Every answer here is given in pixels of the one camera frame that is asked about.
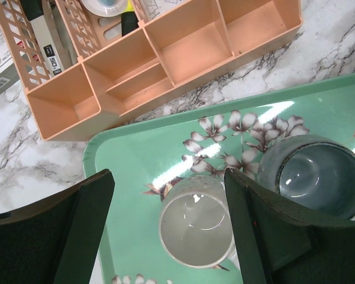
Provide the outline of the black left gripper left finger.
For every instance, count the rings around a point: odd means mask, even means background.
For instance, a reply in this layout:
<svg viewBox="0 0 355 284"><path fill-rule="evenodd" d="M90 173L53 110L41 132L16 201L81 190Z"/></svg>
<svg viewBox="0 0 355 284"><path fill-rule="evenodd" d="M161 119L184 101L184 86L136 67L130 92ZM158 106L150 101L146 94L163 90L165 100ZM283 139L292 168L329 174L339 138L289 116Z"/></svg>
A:
<svg viewBox="0 0 355 284"><path fill-rule="evenodd" d="M114 193L102 170L0 214L0 283L89 283Z"/></svg>

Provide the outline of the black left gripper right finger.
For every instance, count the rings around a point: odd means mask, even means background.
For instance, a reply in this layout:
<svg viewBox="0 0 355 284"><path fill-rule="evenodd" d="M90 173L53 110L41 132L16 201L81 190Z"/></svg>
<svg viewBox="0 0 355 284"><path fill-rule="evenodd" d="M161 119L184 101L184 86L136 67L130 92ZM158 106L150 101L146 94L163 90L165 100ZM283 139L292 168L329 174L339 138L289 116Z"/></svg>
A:
<svg viewBox="0 0 355 284"><path fill-rule="evenodd" d="M236 169L224 183L244 283L355 283L355 221L306 208Z"/></svg>

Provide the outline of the beige grey mug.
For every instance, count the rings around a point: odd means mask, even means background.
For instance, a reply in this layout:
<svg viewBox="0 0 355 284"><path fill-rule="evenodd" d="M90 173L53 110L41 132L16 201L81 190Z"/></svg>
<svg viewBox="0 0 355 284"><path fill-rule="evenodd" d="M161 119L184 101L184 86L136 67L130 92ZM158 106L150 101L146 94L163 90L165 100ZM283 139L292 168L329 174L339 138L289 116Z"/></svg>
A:
<svg viewBox="0 0 355 284"><path fill-rule="evenodd" d="M162 202L159 238L178 263L215 268L225 259L240 267L224 183L196 175L175 184Z"/></svg>

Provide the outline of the dark grey blue mug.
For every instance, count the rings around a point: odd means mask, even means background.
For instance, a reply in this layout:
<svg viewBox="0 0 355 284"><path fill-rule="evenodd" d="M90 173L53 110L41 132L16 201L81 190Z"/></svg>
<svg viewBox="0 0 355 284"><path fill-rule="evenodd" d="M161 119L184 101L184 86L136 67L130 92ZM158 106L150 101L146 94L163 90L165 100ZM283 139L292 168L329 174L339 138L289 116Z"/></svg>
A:
<svg viewBox="0 0 355 284"><path fill-rule="evenodd" d="M355 220L355 154L328 138L283 138L263 155L257 182L309 209Z"/></svg>

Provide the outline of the green floral tray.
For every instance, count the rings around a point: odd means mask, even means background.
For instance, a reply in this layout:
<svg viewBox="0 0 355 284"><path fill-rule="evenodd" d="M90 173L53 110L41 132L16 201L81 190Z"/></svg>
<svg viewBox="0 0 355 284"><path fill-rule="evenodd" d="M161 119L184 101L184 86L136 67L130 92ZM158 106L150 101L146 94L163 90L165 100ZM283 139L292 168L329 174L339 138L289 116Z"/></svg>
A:
<svg viewBox="0 0 355 284"><path fill-rule="evenodd" d="M178 181L229 167L251 177L279 140L315 134L355 152L355 73L188 111L97 134L83 155L85 176L108 169L115 189L99 246L105 283L241 283L229 261L192 269L158 236L162 200Z"/></svg>

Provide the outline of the black white stapler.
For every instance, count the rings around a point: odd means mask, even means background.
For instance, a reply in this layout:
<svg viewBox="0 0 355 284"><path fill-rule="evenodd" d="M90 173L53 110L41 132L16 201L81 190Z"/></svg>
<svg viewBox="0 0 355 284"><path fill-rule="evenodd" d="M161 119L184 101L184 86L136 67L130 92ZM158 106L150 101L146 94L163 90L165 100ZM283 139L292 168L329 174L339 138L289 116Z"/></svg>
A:
<svg viewBox="0 0 355 284"><path fill-rule="evenodd" d="M23 0L20 3L51 76L71 67L73 62L67 45L68 34L56 2Z"/></svg>

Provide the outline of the orange plastic desk organizer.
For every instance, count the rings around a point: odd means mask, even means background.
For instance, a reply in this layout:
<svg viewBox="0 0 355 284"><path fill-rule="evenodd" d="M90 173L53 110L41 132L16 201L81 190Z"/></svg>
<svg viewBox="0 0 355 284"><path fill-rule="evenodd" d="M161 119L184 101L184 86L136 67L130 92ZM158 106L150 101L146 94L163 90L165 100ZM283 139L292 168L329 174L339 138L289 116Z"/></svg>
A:
<svg viewBox="0 0 355 284"><path fill-rule="evenodd" d="M293 40L299 1L185 1L111 40L81 1L57 1L73 65L51 76L21 1L0 28L40 137L87 141Z"/></svg>

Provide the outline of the yellow highlighter pen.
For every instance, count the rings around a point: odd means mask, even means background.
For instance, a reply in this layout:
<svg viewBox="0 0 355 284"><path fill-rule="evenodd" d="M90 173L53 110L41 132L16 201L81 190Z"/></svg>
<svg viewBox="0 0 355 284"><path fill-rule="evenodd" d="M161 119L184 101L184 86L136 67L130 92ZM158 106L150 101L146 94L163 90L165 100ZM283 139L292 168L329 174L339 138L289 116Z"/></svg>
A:
<svg viewBox="0 0 355 284"><path fill-rule="evenodd" d="M121 14L121 35L127 34L138 29L138 18L133 8L126 10Z"/></svg>

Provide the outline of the blue correction tape package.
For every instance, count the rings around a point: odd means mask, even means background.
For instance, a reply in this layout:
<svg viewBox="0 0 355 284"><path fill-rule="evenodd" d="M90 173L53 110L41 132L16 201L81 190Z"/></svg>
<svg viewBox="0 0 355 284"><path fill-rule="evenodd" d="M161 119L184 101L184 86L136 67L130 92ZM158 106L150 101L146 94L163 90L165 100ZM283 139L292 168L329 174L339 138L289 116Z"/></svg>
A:
<svg viewBox="0 0 355 284"><path fill-rule="evenodd" d="M122 14L128 6L127 0L81 0L83 6L99 17L115 17Z"/></svg>

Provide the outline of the white packaged item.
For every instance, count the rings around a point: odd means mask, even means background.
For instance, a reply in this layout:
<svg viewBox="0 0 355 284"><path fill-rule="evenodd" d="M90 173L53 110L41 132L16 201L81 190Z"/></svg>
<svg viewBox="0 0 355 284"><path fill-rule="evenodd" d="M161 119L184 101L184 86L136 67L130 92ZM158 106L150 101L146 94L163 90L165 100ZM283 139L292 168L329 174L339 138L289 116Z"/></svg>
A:
<svg viewBox="0 0 355 284"><path fill-rule="evenodd" d="M140 20L151 21L183 4L185 0L133 0L131 4Z"/></svg>

